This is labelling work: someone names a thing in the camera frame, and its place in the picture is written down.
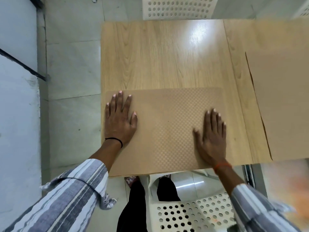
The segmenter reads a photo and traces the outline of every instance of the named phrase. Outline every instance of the black bracelet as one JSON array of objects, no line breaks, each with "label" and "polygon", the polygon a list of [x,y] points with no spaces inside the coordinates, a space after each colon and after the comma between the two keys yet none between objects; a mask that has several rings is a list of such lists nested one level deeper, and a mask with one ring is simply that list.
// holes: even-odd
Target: black bracelet
[{"label": "black bracelet", "polygon": [[114,140],[118,140],[118,141],[121,143],[121,148],[123,147],[122,141],[121,141],[121,140],[119,140],[118,138],[106,138],[105,140],[107,140],[107,139],[114,139]]}]

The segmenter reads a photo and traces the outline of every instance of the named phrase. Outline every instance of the striped shirt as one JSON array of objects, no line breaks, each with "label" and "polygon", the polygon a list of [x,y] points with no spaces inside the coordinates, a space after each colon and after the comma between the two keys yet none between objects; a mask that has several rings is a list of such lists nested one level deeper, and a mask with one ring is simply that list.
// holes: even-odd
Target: striped shirt
[{"label": "striped shirt", "polygon": [[[85,231],[96,205],[108,210],[116,203],[106,193],[107,179],[108,172],[101,161],[84,161],[42,186],[49,193],[4,231]],[[242,231],[300,231],[250,186],[238,185],[230,199]]]}]

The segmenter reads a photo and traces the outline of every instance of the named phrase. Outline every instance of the tile floor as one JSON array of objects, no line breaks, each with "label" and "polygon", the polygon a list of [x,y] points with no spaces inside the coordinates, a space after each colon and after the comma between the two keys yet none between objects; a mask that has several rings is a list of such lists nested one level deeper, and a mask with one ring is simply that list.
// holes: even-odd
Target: tile floor
[{"label": "tile floor", "polygon": [[[219,0],[213,18],[262,18],[269,13],[289,18],[303,1]],[[277,6],[278,15],[274,14]],[[50,148],[42,149],[43,182],[82,162],[100,147],[101,24],[141,19],[141,0],[45,0],[44,15],[38,13],[38,71],[48,77],[48,95],[47,88],[41,93],[42,109],[49,109],[45,127],[49,133],[42,140],[46,143],[49,139],[50,143]],[[222,189],[217,180],[193,172],[173,174],[172,180],[183,200]],[[110,211],[96,209],[88,231],[101,231],[103,225],[105,231],[116,231],[129,188],[123,178],[111,178],[107,191],[118,203]]]}]

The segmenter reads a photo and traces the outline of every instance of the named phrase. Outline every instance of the orange bracelet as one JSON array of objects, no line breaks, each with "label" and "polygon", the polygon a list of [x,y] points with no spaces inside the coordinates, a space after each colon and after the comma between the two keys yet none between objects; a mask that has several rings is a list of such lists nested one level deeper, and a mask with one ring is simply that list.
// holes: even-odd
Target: orange bracelet
[{"label": "orange bracelet", "polygon": [[220,163],[217,164],[216,166],[213,167],[215,174],[217,174],[217,170],[218,168],[220,168],[221,166],[229,166],[230,168],[232,167],[232,165],[230,165],[230,163]]}]

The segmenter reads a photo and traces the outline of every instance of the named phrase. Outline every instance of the leg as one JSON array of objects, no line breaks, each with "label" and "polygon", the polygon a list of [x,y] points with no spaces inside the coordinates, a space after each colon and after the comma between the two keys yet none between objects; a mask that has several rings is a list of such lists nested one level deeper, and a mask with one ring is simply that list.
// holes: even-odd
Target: leg
[{"label": "leg", "polygon": [[180,201],[174,183],[167,177],[162,177],[159,179],[157,195],[159,201]]},{"label": "leg", "polygon": [[118,220],[117,232],[126,231],[147,232],[145,190],[140,181],[132,183],[129,202]]}]

